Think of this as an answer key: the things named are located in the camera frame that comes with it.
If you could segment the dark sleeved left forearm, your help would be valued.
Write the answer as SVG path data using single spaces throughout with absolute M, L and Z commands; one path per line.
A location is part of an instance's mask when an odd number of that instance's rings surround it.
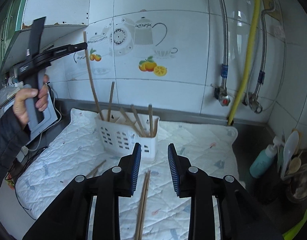
M 30 129 L 22 126 L 12 108 L 0 118 L 0 187 L 21 148 L 30 141 Z

